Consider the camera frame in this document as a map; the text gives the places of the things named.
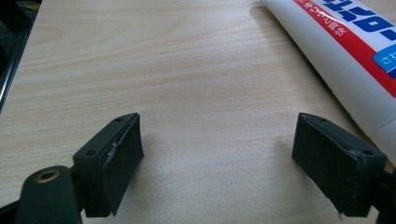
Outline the white toothpaste tube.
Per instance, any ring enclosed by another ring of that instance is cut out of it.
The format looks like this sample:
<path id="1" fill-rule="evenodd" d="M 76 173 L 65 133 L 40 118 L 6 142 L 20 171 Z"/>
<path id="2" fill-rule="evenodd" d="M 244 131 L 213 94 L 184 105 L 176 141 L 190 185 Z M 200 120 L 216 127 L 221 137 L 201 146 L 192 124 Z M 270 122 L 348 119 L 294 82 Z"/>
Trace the white toothpaste tube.
<path id="1" fill-rule="evenodd" d="M 262 0 L 396 165 L 396 23 L 359 0 Z"/>

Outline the dark metal stand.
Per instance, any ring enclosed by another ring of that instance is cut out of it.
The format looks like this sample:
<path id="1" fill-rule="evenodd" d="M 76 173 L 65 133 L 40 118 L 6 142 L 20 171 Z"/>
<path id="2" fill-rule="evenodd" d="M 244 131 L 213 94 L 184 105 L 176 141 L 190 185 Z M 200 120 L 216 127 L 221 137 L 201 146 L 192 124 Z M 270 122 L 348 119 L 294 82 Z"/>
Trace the dark metal stand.
<path id="1" fill-rule="evenodd" d="M 0 113 L 43 0 L 0 0 Z"/>

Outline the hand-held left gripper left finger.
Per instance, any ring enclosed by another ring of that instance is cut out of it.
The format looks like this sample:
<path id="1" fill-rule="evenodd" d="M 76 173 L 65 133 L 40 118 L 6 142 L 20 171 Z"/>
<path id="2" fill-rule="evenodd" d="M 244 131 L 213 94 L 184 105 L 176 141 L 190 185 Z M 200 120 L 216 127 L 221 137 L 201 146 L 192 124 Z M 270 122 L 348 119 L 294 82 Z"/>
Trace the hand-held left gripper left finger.
<path id="1" fill-rule="evenodd" d="M 115 215 L 144 157 L 140 115 L 111 120 L 73 156 L 79 206 L 87 217 Z"/>

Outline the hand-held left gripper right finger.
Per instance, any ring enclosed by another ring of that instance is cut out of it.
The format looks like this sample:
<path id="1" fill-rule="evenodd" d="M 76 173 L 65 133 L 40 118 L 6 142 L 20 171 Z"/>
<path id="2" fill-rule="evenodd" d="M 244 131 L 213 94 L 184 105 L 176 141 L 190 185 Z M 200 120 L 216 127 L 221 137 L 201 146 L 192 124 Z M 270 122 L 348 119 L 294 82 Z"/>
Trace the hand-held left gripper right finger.
<path id="1" fill-rule="evenodd" d="M 298 115 L 292 158 L 336 210 L 366 217 L 388 209 L 387 156 L 331 121 Z"/>

